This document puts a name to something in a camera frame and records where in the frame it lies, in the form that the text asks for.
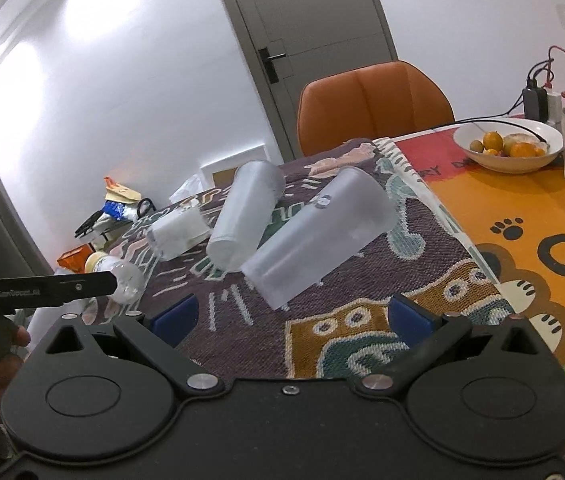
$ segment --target plastic bag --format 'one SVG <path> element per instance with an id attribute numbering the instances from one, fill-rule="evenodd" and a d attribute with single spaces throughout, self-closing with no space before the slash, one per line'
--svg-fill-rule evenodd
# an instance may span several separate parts
<path id="1" fill-rule="evenodd" d="M 185 198 L 194 196 L 195 194 L 202 193 L 207 187 L 203 184 L 198 174 L 192 175 L 184 181 L 181 187 L 169 197 L 169 202 L 172 204 L 178 203 Z"/>

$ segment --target orange box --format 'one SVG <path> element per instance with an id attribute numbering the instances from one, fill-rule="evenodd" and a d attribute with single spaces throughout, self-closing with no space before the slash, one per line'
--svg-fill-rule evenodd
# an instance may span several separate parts
<path id="1" fill-rule="evenodd" d="M 86 259 L 94 252 L 90 245 L 85 244 L 64 253 L 58 258 L 58 264 L 65 269 L 83 274 L 85 272 Z"/>

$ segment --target table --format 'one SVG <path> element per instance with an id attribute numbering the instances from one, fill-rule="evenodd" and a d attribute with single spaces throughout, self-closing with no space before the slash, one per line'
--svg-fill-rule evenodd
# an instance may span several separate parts
<path id="1" fill-rule="evenodd" d="M 241 273 L 216 269 L 205 254 L 205 242 L 170 262 L 159 262 L 147 245 L 146 229 L 175 206 L 139 220 L 110 249 L 136 264 L 147 278 L 142 300 L 128 308 L 155 314 L 194 292 L 200 320 L 179 351 L 228 381 L 373 373 L 406 349 L 386 316 L 387 301 L 397 292 L 436 314 L 462 312 L 476 324 L 497 324 L 515 312 L 494 285 L 491 267 L 453 216 L 441 213 L 444 206 L 390 140 L 374 145 L 369 139 L 355 139 L 285 164 L 287 186 L 262 241 L 344 165 L 373 175 L 396 200 L 400 221 L 392 232 L 378 237 L 280 310 L 272 311 Z M 425 170 L 446 174 L 440 165 L 437 170 L 426 166 L 421 171 Z M 212 189 L 197 196 L 211 225 L 229 190 Z M 525 285 L 521 288 L 526 293 Z M 120 313 L 119 306 L 108 302 L 87 312 L 86 322 L 108 322 Z"/>
<path id="2" fill-rule="evenodd" d="M 561 158 L 527 175 L 496 173 L 466 157 L 456 128 L 377 139 L 464 247 L 491 270 L 565 365 L 565 179 Z"/>

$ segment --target cable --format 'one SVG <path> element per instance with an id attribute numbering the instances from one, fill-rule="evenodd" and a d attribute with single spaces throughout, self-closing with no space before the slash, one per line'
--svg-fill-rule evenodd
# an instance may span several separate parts
<path id="1" fill-rule="evenodd" d="M 553 79 L 555 78 L 555 74 L 553 73 L 553 70 L 551 70 L 549 68 L 549 66 L 544 66 L 542 68 L 538 68 L 534 73 L 533 73 L 533 81 L 537 80 L 537 77 L 544 71 L 547 71 L 547 79 L 549 80 L 547 83 L 544 84 L 543 88 L 547 88 L 547 84 L 551 84 L 551 82 L 553 81 Z"/>
<path id="2" fill-rule="evenodd" d="M 549 56 L 548 59 L 544 60 L 544 61 L 540 61 L 539 63 L 536 63 L 534 66 L 532 66 L 529 69 L 529 72 L 527 73 L 527 80 L 531 79 L 531 72 L 533 72 L 537 67 L 541 66 L 541 65 L 551 65 L 551 62 L 554 61 L 553 59 L 551 59 L 551 56 Z"/>
<path id="3" fill-rule="evenodd" d="M 509 126 L 515 126 L 516 128 L 520 128 L 521 130 L 525 130 L 527 132 L 529 132 L 531 135 L 533 135 L 534 137 L 536 137 L 540 142 L 544 142 L 546 144 L 547 140 L 542 137 L 541 135 L 537 134 L 536 132 L 534 132 L 533 130 L 531 130 L 530 128 L 523 126 L 522 124 L 518 124 L 518 123 L 512 123 L 511 121 L 501 121 L 498 119 L 492 119 L 490 117 L 475 117 L 475 118 L 471 118 L 471 119 L 460 119 L 459 121 L 453 121 L 453 123 L 446 123 L 446 124 L 438 124 L 438 126 L 434 126 L 432 128 L 430 128 L 430 130 L 438 130 L 439 128 L 444 128 L 447 126 L 454 126 L 455 124 L 470 124 L 470 123 L 498 123 L 498 124 L 508 124 Z"/>
<path id="4" fill-rule="evenodd" d="M 553 88 L 553 85 L 551 84 L 551 82 L 552 82 L 553 80 L 550 79 L 550 75 L 553 73 L 553 72 L 551 72 L 551 64 L 555 61 L 555 60 L 552 59 L 552 57 L 551 57 L 551 51 L 552 51 L 553 49 L 557 49 L 557 50 L 559 50 L 560 52 L 563 52 L 563 53 L 565 54 L 565 48 L 562 48 L 561 46 L 558 46 L 558 45 L 551 45 L 551 46 L 549 47 L 549 59 L 550 59 L 550 61 L 549 61 L 549 70 L 547 71 L 547 81 L 545 82 L 545 88 L 548 88 L 548 89 L 552 89 L 552 88 Z"/>
<path id="5" fill-rule="evenodd" d="M 547 75 L 549 76 L 549 83 L 551 83 L 553 81 L 553 79 L 555 78 L 555 74 L 551 71 L 551 68 L 550 68 L 552 61 L 554 61 L 554 60 L 551 57 L 549 57 L 548 59 L 545 59 L 544 61 L 540 61 L 539 63 L 536 63 L 534 66 L 532 66 L 529 69 L 529 72 L 527 73 L 527 82 L 536 81 L 537 76 L 540 75 L 544 70 L 547 70 Z M 480 116 L 480 117 L 472 117 L 472 118 L 464 119 L 464 120 L 469 121 L 469 120 L 478 120 L 478 119 L 491 119 L 491 118 L 494 118 L 494 117 L 507 116 L 522 104 L 522 93 L 523 92 L 520 92 L 520 95 L 518 95 L 518 98 L 516 99 L 513 106 L 511 108 L 509 108 L 504 114 L 495 114 L 495 115 L 487 115 L 487 116 Z"/>

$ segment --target blue gripper pad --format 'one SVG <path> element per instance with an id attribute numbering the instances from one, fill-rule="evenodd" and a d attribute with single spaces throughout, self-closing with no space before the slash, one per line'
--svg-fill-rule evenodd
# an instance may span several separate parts
<path id="1" fill-rule="evenodd" d="M 189 294 L 174 306 L 155 317 L 144 320 L 144 325 L 165 343 L 175 348 L 198 324 L 198 298 Z"/>
<path id="2" fill-rule="evenodd" d="M 430 313 L 402 294 L 394 294 L 389 301 L 389 325 L 400 339 L 412 348 L 427 339 L 442 326 L 442 319 Z"/>

